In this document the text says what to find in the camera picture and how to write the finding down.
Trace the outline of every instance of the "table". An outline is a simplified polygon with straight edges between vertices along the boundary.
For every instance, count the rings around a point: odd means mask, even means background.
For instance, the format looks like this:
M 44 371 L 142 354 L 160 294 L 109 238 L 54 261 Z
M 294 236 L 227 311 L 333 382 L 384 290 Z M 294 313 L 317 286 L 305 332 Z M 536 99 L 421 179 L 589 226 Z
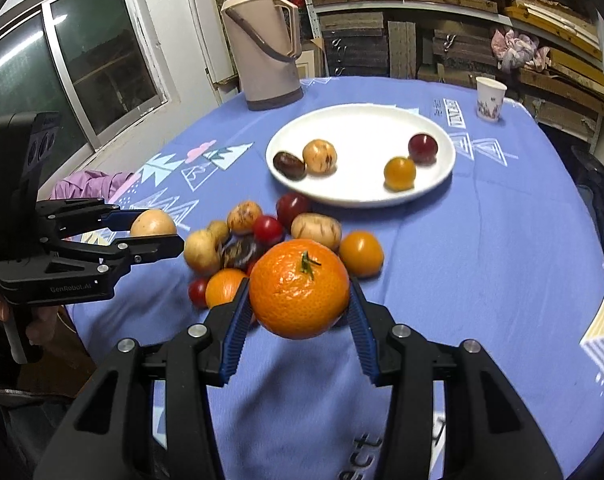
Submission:
M 604 431 L 604 257 L 551 143 L 521 105 L 507 102 L 499 123 L 485 123 L 475 114 L 474 91 L 445 84 L 328 78 L 305 81 L 304 93 L 266 112 L 248 111 L 242 96 L 222 105 L 153 156 L 116 203 L 162 208 L 183 236 L 226 218 L 241 200 L 273 213 L 285 189 L 268 173 L 264 153 L 284 124 L 336 104 L 418 108 L 456 146 L 452 178 L 394 208 L 316 210 L 338 218 L 345 232 L 373 231 L 383 245 L 381 276 L 363 284 L 367 299 L 430 340 L 474 338 L 485 346 L 568 475 Z M 371 132 L 371 148 L 375 138 Z M 92 241 L 113 237 L 98 232 Z M 114 300 L 68 310 L 99 362 L 121 338 L 154 344 L 202 321 L 188 300 L 191 279 L 181 258 L 136 266 Z M 306 341 L 259 328 L 229 385 L 210 388 L 209 396 L 229 480 L 373 477 L 390 391 L 368 384 L 347 328 Z M 154 405 L 162 441 L 162 383 Z M 434 478 L 444 436 L 438 392 Z

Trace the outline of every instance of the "screw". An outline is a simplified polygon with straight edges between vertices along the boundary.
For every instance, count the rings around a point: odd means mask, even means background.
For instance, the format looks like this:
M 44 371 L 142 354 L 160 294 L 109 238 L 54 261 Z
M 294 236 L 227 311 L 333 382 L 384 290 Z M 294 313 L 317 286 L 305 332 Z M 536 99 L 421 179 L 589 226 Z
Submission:
M 187 332 L 191 337 L 202 337 L 207 335 L 208 328 L 201 323 L 198 323 L 197 325 L 189 326 Z
M 396 337 L 409 337 L 411 335 L 411 329 L 406 325 L 397 324 L 391 329 L 391 333 Z
M 118 343 L 118 350 L 120 352 L 131 352 L 136 347 L 136 342 L 133 339 L 123 339 Z
M 462 346 L 464 347 L 464 350 L 470 354 L 477 354 L 482 349 L 480 343 L 475 339 L 467 339 L 462 343 Z

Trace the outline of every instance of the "paper cup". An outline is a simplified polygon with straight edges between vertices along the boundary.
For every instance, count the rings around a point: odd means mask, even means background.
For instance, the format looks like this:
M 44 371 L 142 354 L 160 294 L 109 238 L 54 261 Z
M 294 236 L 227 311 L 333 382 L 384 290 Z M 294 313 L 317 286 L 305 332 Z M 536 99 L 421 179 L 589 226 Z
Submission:
M 500 119 L 506 85 L 488 77 L 477 77 L 477 115 L 496 123 Z

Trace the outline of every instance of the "mandarin orange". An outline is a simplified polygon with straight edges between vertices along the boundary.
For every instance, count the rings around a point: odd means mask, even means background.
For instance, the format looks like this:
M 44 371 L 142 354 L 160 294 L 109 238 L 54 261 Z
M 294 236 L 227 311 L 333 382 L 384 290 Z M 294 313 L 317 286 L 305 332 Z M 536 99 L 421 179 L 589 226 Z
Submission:
M 267 330 L 308 339 L 332 327 L 348 306 L 349 275 L 330 249 L 312 240 L 288 240 L 257 261 L 249 298 Z
M 207 283 L 204 293 L 207 306 L 213 308 L 233 301 L 243 278 L 246 278 L 246 274 L 238 269 L 218 270 Z

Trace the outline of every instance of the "window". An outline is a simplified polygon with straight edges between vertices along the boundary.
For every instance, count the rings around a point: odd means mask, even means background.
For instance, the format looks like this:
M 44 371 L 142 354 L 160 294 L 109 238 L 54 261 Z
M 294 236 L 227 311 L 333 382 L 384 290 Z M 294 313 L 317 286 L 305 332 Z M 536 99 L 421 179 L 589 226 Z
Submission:
M 51 110 L 60 112 L 61 129 L 40 184 L 82 148 L 86 138 L 66 100 L 38 12 L 0 40 L 0 117 Z
M 60 168 L 73 171 L 166 98 L 141 48 L 147 42 L 132 0 L 22 5 L 24 12 L 0 24 L 0 117 L 60 112 L 43 184 Z
M 156 95 L 124 0 L 58 0 L 51 14 L 68 74 L 96 134 Z

